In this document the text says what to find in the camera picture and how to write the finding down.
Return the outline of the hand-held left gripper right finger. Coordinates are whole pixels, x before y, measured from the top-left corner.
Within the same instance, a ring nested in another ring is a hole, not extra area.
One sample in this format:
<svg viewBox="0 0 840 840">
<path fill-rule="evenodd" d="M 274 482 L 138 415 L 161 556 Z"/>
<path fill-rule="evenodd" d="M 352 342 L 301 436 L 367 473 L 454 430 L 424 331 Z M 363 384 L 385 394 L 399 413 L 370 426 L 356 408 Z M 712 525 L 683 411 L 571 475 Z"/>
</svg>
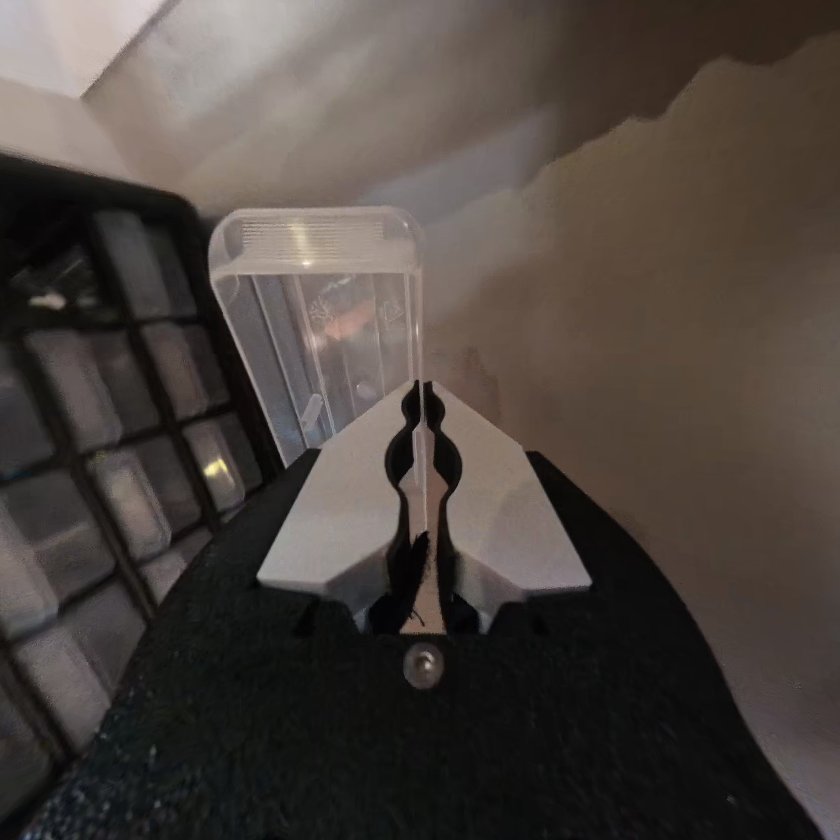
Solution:
<svg viewBox="0 0 840 840">
<path fill-rule="evenodd" d="M 592 578 L 525 449 L 441 384 L 423 386 L 434 468 L 437 591 L 446 632 L 488 632 L 500 610 L 588 592 Z"/>
</svg>

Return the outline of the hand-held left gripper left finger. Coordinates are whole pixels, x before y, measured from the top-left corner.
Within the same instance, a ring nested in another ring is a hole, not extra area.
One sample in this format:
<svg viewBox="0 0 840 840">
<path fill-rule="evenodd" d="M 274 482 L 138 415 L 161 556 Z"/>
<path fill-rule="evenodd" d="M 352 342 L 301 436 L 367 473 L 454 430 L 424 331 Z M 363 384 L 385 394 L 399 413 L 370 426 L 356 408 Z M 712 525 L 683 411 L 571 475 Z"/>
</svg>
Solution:
<svg viewBox="0 0 840 840">
<path fill-rule="evenodd" d="M 422 519 L 422 387 L 408 381 L 312 450 L 313 465 L 257 574 L 345 606 L 362 632 L 403 585 Z"/>
</svg>

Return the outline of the single clear plastic drawer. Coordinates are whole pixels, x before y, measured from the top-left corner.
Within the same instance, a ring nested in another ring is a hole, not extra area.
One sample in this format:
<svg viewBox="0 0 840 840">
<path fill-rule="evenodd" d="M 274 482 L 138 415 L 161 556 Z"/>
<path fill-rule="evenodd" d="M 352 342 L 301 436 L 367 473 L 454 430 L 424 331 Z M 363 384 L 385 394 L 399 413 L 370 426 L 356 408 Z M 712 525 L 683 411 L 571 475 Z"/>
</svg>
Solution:
<svg viewBox="0 0 840 840">
<path fill-rule="evenodd" d="M 423 249 L 390 206 L 240 209 L 208 252 L 284 466 L 424 376 Z"/>
</svg>

